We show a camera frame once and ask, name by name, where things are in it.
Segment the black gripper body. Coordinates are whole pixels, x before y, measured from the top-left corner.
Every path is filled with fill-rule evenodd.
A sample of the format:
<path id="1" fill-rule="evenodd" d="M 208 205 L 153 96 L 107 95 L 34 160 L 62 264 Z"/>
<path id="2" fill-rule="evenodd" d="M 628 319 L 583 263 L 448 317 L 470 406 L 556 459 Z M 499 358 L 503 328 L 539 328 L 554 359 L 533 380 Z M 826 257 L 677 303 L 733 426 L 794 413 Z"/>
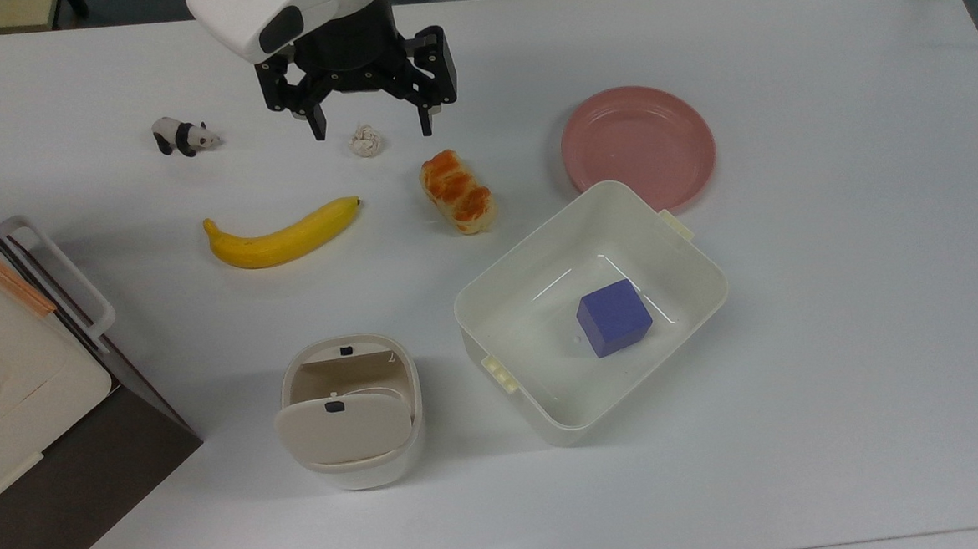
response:
<path id="1" fill-rule="evenodd" d="M 373 1 L 294 42 L 293 63 L 301 71 L 303 81 L 367 68 L 385 71 L 398 79 L 415 72 L 403 42 L 391 2 Z"/>

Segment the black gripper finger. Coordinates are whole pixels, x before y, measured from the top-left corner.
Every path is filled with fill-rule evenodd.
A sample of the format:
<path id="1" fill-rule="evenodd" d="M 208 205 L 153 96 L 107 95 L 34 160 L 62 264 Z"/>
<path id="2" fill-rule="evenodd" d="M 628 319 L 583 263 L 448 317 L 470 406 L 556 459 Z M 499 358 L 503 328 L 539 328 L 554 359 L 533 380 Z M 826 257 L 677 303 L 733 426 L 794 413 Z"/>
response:
<path id="1" fill-rule="evenodd" d="M 292 67 L 299 68 L 293 49 L 282 50 L 254 65 L 266 106 L 270 111 L 288 111 L 305 121 L 314 139 L 324 141 L 328 127 L 322 103 L 330 96 L 330 74 L 315 68 L 313 74 L 303 71 L 297 83 L 289 83 L 287 75 Z"/>
<path id="2" fill-rule="evenodd" d="M 389 81 L 384 91 L 412 104 L 421 133 L 432 136 L 432 117 L 457 101 L 457 75 L 446 31 L 426 27 L 415 36 L 396 35 L 387 55 Z"/>

